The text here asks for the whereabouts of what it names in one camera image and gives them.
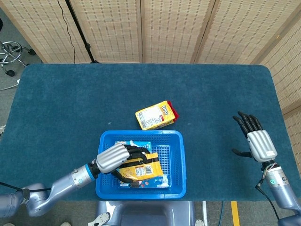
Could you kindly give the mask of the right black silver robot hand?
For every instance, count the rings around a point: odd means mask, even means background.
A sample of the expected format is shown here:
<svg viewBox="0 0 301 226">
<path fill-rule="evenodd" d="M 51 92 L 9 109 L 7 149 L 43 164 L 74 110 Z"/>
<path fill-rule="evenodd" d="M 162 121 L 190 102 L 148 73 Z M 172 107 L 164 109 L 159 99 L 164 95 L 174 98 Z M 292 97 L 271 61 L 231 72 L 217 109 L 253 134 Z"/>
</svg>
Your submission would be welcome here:
<svg viewBox="0 0 301 226">
<path fill-rule="evenodd" d="M 274 162 L 277 157 L 275 146 L 259 120 L 251 114 L 238 111 L 238 116 L 232 117 L 242 130 L 248 145 L 248 152 L 233 148 L 232 152 L 240 157 L 253 158 L 259 163 Z"/>
</svg>

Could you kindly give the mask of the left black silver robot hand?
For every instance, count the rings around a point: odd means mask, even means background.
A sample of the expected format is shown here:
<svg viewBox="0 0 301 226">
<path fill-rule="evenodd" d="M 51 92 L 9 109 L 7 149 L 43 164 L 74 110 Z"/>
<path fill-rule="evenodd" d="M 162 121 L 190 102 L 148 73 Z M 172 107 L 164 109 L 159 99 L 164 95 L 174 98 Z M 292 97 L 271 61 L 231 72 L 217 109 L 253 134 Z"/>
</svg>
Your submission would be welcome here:
<svg viewBox="0 0 301 226">
<path fill-rule="evenodd" d="M 97 155 L 93 164 L 97 167 L 93 173 L 96 178 L 98 174 L 112 174 L 121 182 L 129 184 L 132 188 L 139 187 L 139 179 L 126 178 L 118 171 L 121 166 L 138 166 L 152 163 L 158 160 L 158 157 L 147 157 L 150 152 L 145 147 L 135 145 L 115 144 L 107 150 Z"/>
</svg>

